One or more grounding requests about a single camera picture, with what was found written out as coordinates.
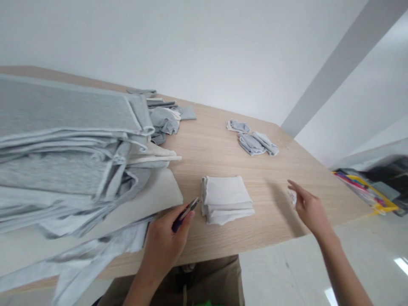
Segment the fabric scrap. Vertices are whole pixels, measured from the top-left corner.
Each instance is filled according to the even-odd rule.
[[[247,134],[251,129],[246,123],[241,123],[238,120],[231,119],[227,121],[227,130]]]
[[[263,145],[266,150],[268,151],[270,156],[275,156],[276,154],[279,153],[279,148],[274,145],[266,136],[265,134],[259,133],[259,132],[253,132],[252,136],[259,141],[261,145]]]
[[[252,135],[238,133],[239,145],[250,155],[259,155],[266,152],[266,148]]]

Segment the person's lap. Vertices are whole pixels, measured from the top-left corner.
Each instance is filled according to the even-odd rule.
[[[134,275],[116,278],[98,306],[122,305],[133,279]],[[245,305],[238,255],[196,263],[189,273],[183,272],[181,267],[171,269],[150,305],[181,306],[183,295],[187,297],[187,305],[208,300],[213,305]]]

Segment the floor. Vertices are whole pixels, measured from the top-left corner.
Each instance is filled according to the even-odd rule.
[[[408,306],[408,217],[364,217],[335,227],[346,255],[374,305]],[[313,236],[240,254],[247,306],[335,306]],[[111,280],[97,280],[78,306],[90,306]],[[0,306],[46,306],[52,289],[1,296]]]

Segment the wood grain surface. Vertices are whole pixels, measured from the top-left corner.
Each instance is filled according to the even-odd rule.
[[[0,73],[116,91],[126,89],[120,85],[31,66],[0,67]],[[165,101],[177,100],[180,106],[193,105],[197,115],[197,120],[181,121],[178,133],[168,135],[162,145],[175,150],[183,158],[181,161],[171,162],[169,168],[174,173],[184,201],[191,201],[201,195],[203,176],[240,175],[255,209],[255,214],[250,217],[219,226],[206,225],[200,207],[197,207],[187,245],[178,264],[238,254],[309,233],[289,202],[287,179],[296,181],[321,198],[332,225],[371,212],[363,201],[276,124],[177,98],[159,96]],[[226,129],[226,121],[231,118],[247,123],[251,131],[266,134],[279,147],[279,154],[248,155],[239,146],[237,133]],[[99,278],[135,274],[142,256],[143,251],[118,256]],[[56,280],[57,278],[42,280],[13,292],[54,286]]]

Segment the purple pen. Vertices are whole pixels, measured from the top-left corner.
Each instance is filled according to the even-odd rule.
[[[184,210],[178,215],[176,220],[173,222],[173,225],[171,226],[171,229],[172,229],[173,232],[177,232],[180,225],[183,223],[184,218],[187,216],[187,214],[190,211],[194,210],[194,208],[197,206],[198,202],[199,202],[199,199],[197,197],[194,200],[192,200],[190,202],[190,204],[188,204],[187,207],[184,208]]]

